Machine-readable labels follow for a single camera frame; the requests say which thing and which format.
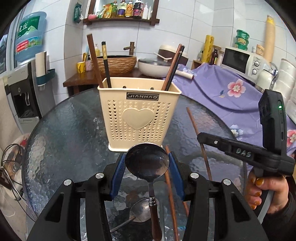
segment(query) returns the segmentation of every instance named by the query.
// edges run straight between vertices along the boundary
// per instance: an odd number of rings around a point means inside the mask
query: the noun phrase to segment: green container
[[[242,50],[248,50],[248,47],[246,47],[246,46],[244,46],[243,44],[241,44],[241,43],[235,43],[234,44],[234,47],[235,48],[238,48],[238,49],[242,49]]]
[[[246,47],[248,47],[248,44],[249,44],[249,41],[248,40],[245,40],[239,36],[236,36],[236,43],[240,43]]]
[[[237,30],[237,37],[242,38],[244,40],[248,40],[250,35],[247,32],[238,29]]]

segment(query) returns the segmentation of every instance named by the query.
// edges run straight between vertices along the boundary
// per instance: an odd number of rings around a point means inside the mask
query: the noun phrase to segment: hand
[[[267,211],[268,214],[274,214],[282,210],[288,203],[289,186],[283,176],[256,178],[255,174],[250,172],[246,186],[245,199],[253,210],[262,202],[260,198],[262,190],[274,191],[274,197]]]

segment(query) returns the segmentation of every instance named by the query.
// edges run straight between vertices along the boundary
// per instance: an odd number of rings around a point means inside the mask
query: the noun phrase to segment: glass table
[[[178,160],[189,164],[194,172],[207,178],[201,149],[186,111],[189,107],[200,132],[234,139],[230,129],[209,109],[185,96],[180,96],[163,145],[169,145]],[[205,146],[214,181],[232,180],[243,189],[244,168],[241,161],[225,156],[219,150]],[[28,206],[35,219],[65,179],[80,182],[102,172],[114,163],[119,153],[108,149],[101,103],[97,89],[87,90],[61,102],[44,116],[28,140],[22,181]],[[187,217],[181,199],[173,187],[178,232],[182,239]],[[113,228],[129,218],[131,206],[148,197],[148,184],[137,179],[127,169],[119,194],[112,202],[105,202],[109,226]],[[168,198],[164,206],[166,240],[174,240]],[[213,239],[214,213],[210,202],[209,240]],[[151,220],[129,223],[112,234],[113,240],[152,240]],[[81,240],[87,240],[85,201],[81,200]]]

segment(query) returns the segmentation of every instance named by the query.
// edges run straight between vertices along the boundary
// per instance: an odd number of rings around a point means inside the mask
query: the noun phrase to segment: microwave
[[[229,69],[255,84],[261,71],[270,69],[269,64],[262,56],[232,47],[225,48],[221,67]]]

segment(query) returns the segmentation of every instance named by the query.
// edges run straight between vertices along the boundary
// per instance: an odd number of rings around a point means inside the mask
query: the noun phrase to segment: silver screw
[[[97,179],[101,179],[103,177],[104,177],[104,173],[99,172],[99,173],[96,174]]]
[[[69,186],[71,183],[72,183],[72,181],[70,179],[67,179],[64,181],[65,186]]]
[[[224,179],[223,183],[227,186],[229,186],[231,184],[231,181],[229,179]]]
[[[196,172],[193,172],[190,174],[190,177],[194,178],[194,179],[197,179],[199,177],[199,174],[196,173]]]

